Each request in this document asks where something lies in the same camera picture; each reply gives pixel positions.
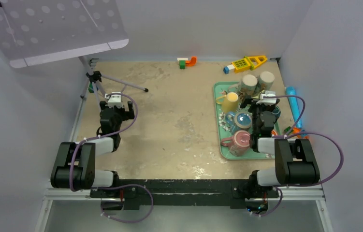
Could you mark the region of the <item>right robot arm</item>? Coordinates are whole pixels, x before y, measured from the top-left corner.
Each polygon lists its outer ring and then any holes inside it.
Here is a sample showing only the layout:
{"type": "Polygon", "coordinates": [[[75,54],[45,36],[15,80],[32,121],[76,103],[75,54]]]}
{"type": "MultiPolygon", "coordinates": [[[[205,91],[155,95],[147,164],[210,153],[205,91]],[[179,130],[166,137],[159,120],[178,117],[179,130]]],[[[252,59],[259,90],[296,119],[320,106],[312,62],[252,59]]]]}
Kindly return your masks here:
{"type": "Polygon", "coordinates": [[[274,113],[279,100],[264,103],[247,97],[241,108],[248,108],[251,115],[252,131],[249,147],[255,152],[273,155],[273,168],[255,170],[246,183],[238,187],[240,195],[259,197],[272,191],[273,187],[286,185],[312,185],[320,179],[319,168],[308,139],[288,140],[272,134],[278,120],[274,113]]]}

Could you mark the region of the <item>beige floral mug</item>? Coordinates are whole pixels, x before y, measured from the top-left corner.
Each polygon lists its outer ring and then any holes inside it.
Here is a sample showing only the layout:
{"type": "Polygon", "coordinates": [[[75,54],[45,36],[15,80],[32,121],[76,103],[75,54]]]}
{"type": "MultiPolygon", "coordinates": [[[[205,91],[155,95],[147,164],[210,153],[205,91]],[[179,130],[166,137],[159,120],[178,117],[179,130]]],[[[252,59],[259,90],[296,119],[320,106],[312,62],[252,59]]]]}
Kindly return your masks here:
{"type": "Polygon", "coordinates": [[[252,96],[258,84],[257,77],[247,74],[242,77],[239,83],[233,84],[228,87],[228,92],[235,92],[242,96],[252,96]]]}
{"type": "Polygon", "coordinates": [[[275,81],[275,76],[269,71],[263,71],[259,75],[259,87],[260,90],[270,90],[275,81]]]}

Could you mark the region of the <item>blue mug yellow inside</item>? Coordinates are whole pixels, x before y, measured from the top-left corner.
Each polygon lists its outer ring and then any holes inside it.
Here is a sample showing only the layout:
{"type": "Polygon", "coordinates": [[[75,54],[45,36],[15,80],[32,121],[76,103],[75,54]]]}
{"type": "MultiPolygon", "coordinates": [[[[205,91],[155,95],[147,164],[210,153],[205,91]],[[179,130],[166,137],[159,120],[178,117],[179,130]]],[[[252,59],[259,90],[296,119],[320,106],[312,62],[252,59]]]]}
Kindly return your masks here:
{"type": "Polygon", "coordinates": [[[225,120],[230,127],[231,134],[238,131],[249,131],[252,125],[251,117],[244,112],[228,112],[225,120]]]}

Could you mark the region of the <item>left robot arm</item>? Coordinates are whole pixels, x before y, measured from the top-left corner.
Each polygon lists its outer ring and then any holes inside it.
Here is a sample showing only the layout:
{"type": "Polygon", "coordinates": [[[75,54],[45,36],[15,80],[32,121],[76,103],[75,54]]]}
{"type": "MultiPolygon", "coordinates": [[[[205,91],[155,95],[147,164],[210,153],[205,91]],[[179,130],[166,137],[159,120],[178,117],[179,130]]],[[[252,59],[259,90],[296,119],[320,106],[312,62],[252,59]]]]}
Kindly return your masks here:
{"type": "Polygon", "coordinates": [[[115,152],[121,142],[121,124],[127,120],[135,120],[133,103],[127,102],[124,107],[108,107],[101,102],[100,127],[96,137],[84,139],[82,142],[62,142],[59,145],[56,160],[52,169],[50,183],[54,188],[79,191],[101,188],[109,198],[120,193],[120,184],[115,181],[115,171],[97,170],[95,166],[98,155],[115,152]]]}

